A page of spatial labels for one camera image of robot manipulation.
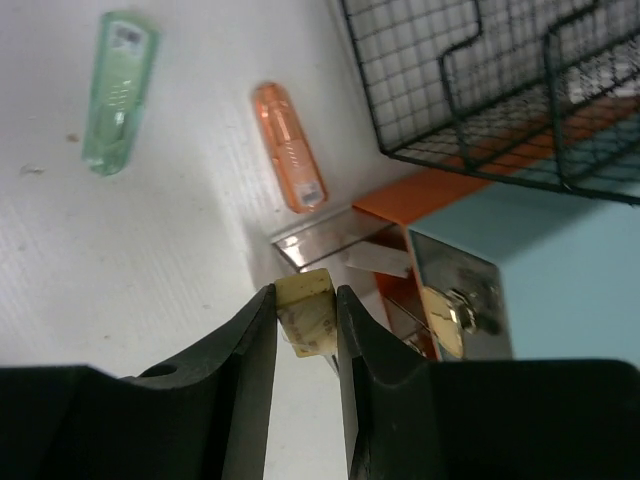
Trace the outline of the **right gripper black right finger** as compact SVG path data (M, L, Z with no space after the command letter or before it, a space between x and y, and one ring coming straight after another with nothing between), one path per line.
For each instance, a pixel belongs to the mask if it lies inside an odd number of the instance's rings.
M639 372L616 360L434 362L336 296L352 479L635 479Z

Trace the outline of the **green highlighter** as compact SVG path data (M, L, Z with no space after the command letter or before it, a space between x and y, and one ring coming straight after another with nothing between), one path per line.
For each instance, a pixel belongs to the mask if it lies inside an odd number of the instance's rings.
M100 176L129 163L160 43L160 32L133 10L100 18L82 160Z

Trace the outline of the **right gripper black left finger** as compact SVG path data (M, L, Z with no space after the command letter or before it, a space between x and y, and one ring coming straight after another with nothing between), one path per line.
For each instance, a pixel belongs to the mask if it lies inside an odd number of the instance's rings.
M86 365L1 372L5 479L259 479L277 349L265 286L224 325L138 376Z

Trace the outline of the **orange highlighter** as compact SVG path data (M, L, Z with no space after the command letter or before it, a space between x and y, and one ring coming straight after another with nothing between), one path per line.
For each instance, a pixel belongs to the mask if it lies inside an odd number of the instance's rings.
M254 90L252 100L286 205L297 214L318 210L328 201L328 192L287 90L265 82Z

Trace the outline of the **teal and orange drawer box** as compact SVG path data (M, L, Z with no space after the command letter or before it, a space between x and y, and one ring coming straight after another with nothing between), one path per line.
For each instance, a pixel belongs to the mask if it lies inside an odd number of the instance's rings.
M501 154L507 183L428 169L278 240L296 271L370 271L393 333L438 360L639 361L639 211L526 188L547 132Z

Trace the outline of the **small wooden block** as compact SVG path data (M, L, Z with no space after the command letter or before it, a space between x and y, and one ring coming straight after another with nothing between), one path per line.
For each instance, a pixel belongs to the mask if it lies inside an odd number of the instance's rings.
M276 312L297 357L331 356L337 352L336 292L325 268L280 278Z

